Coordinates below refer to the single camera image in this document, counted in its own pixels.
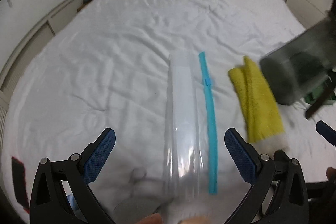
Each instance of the human hand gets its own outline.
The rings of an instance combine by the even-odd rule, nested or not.
[[[136,224],[162,224],[162,217],[160,214],[152,214],[150,216],[145,217],[144,219],[140,220]]]
[[[325,174],[327,176],[327,179],[330,180],[332,178],[332,176],[336,177],[336,169],[334,169],[332,167],[328,167]]]

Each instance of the yellow towel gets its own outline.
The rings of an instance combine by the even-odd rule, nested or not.
[[[248,142],[254,143],[284,132],[278,106],[256,63],[244,56],[245,65],[228,74],[235,86],[246,121]]]

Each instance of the ziplock bag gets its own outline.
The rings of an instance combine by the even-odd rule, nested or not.
[[[200,111],[200,125],[196,92],[198,86],[201,96],[204,97],[201,83],[202,74],[197,55],[186,51],[177,51],[170,55],[165,132],[165,190],[174,197],[186,200],[198,195],[203,170],[200,139],[206,136],[206,110],[205,103],[201,101],[204,109]]]

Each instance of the bed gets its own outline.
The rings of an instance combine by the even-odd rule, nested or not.
[[[130,196],[134,168],[162,180],[169,54],[184,49],[206,52],[213,80],[218,195],[171,204],[165,223],[194,215],[195,207],[213,223],[223,223],[249,189],[224,145],[231,127],[246,138],[227,72],[242,64],[244,55],[258,62],[303,31],[283,0],[94,0],[33,59],[11,98],[1,167],[13,207],[28,223],[14,194],[12,157],[25,166],[30,197],[41,158],[64,160],[106,127],[115,130],[117,145],[90,187],[109,214]],[[202,88],[199,82],[196,89]],[[288,155],[299,159],[307,181],[322,181],[326,168],[336,165],[336,152],[315,124],[322,119],[336,128],[336,109],[325,106],[306,120],[306,107],[303,101],[279,106]]]

